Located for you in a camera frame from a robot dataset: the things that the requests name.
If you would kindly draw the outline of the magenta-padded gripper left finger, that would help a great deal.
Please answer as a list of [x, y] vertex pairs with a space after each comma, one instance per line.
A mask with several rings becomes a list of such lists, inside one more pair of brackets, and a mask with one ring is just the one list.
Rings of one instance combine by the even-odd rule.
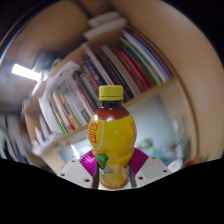
[[92, 151], [87, 152], [80, 159], [71, 159], [58, 176], [84, 188], [99, 187], [99, 166]]

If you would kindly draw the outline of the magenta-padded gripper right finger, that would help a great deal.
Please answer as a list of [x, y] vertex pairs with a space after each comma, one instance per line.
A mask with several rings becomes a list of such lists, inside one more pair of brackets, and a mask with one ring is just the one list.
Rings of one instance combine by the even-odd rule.
[[159, 180], [171, 171], [157, 156], [147, 156], [135, 148], [129, 162], [129, 180], [132, 188], [144, 187]]

